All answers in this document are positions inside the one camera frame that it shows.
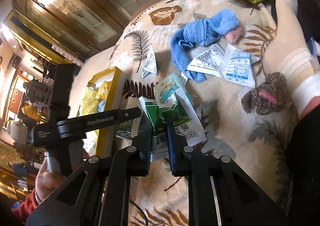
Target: green medicine packet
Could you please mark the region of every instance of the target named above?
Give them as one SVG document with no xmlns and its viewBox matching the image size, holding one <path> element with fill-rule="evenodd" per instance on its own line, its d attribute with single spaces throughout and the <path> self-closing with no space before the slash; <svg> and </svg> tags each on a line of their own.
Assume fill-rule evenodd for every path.
<svg viewBox="0 0 320 226">
<path fill-rule="evenodd" d="M 165 104 L 157 105 L 155 100 L 144 97 L 139 101 L 153 126 L 151 161 L 168 157 L 167 122 L 173 122 L 176 134 L 185 137 L 189 145 L 206 139 L 198 116 L 182 88 L 175 90 Z"/>
</svg>

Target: white paper packet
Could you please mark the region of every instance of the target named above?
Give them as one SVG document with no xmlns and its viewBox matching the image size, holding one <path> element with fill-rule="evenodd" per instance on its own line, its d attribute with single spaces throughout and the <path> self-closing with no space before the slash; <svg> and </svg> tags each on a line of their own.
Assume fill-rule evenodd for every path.
<svg viewBox="0 0 320 226">
<path fill-rule="evenodd" d="M 147 54 L 147 59 L 142 67 L 141 77 L 144 78 L 148 76 L 150 73 L 158 75 L 156 56 L 155 56 L 155 51 L 153 49 L 152 44 L 150 44 L 149 53 Z"/>
<path fill-rule="evenodd" d="M 244 52 L 228 44 L 223 60 L 218 67 L 216 76 L 236 84 L 254 88 L 255 81 L 252 74 L 251 62 L 255 62 L 249 52 Z"/>
<path fill-rule="evenodd" d="M 216 75 L 217 69 L 222 62 L 223 54 L 223 49 L 214 43 L 204 52 L 197 55 L 189 63 L 187 70 Z"/>
</svg>

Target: yellow box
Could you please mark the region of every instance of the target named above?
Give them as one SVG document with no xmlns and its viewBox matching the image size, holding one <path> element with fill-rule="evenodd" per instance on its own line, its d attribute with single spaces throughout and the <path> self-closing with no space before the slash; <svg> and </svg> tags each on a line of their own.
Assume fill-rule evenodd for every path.
<svg viewBox="0 0 320 226">
<path fill-rule="evenodd" d="M 88 87 L 98 90 L 104 81 L 111 81 L 111 87 L 106 98 L 104 110 L 117 109 L 120 106 L 122 91 L 127 75 L 117 67 L 111 67 L 99 72 L 88 82 Z M 111 149 L 115 134 L 115 126 L 105 127 L 99 130 L 95 154 L 101 158 L 111 155 Z"/>
</svg>

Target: person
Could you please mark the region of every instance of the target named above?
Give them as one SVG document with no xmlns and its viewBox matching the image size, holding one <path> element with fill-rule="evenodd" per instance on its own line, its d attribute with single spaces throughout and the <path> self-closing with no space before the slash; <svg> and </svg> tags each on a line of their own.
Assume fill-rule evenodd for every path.
<svg viewBox="0 0 320 226">
<path fill-rule="evenodd" d="M 26 95 L 31 103 L 35 103 L 36 101 L 44 102 L 48 93 L 48 86 L 46 84 L 42 84 L 37 79 L 24 82 L 23 88 L 26 90 Z"/>
<path fill-rule="evenodd" d="M 83 149 L 82 158 L 89 158 L 87 152 Z M 36 187 L 28 195 L 25 201 L 17 208 L 12 209 L 13 214 L 20 222 L 26 223 L 31 212 L 38 207 L 38 205 L 53 192 L 66 179 L 65 176 L 57 172 L 49 172 L 47 159 L 41 165 L 36 176 Z"/>
<path fill-rule="evenodd" d="M 40 114 L 38 113 L 38 109 L 34 107 L 33 103 L 30 101 L 25 101 L 24 106 L 21 108 L 22 113 L 31 117 L 32 119 L 38 119 Z"/>
<path fill-rule="evenodd" d="M 305 43 L 296 17 L 297 9 L 297 0 L 276 0 L 278 29 L 263 55 L 263 67 L 266 74 L 279 71 L 286 77 L 300 120 L 286 152 L 293 172 L 289 221 L 291 225 L 313 225 L 320 212 L 320 164 L 317 158 L 320 151 L 320 67 Z M 61 176 L 56 178 L 54 183 L 41 181 L 43 184 L 39 187 L 50 188 L 51 192 L 61 179 Z M 42 194 L 42 198 L 46 197 L 48 191 Z M 37 206 L 35 199 L 32 201 L 31 198 L 28 199 L 29 205 L 34 203 Z"/>
<path fill-rule="evenodd" d="M 41 56 L 39 56 L 37 60 L 39 63 L 41 63 L 43 65 L 43 77 L 48 76 L 49 78 L 54 79 L 54 75 L 56 72 L 56 66 L 53 65 L 51 62 L 46 61 Z"/>
<path fill-rule="evenodd" d="M 29 174 L 38 174 L 38 169 L 32 166 L 31 164 L 27 165 L 23 162 L 21 163 L 12 163 L 8 162 L 8 166 L 12 168 L 14 173 L 21 177 L 27 177 Z"/>
</svg>

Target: blue towel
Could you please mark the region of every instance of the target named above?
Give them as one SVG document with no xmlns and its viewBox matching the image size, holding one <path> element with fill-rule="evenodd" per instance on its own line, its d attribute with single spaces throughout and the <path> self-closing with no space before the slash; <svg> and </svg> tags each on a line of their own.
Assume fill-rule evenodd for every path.
<svg viewBox="0 0 320 226">
<path fill-rule="evenodd" d="M 106 104 L 106 100 L 105 99 L 101 100 L 101 102 L 98 105 L 98 112 L 103 112 L 104 111 L 105 104 Z"/>
<path fill-rule="evenodd" d="M 238 26 L 239 22 L 236 15 L 228 9 L 222 9 L 211 18 L 194 20 L 186 24 L 184 28 L 177 30 L 171 37 L 172 62 L 189 79 L 196 82 L 205 81 L 206 78 L 203 73 L 187 71 L 190 60 L 183 48 L 192 48 L 194 42 L 200 46 L 208 46 L 218 41 L 221 35 L 225 35 L 228 31 Z"/>
</svg>

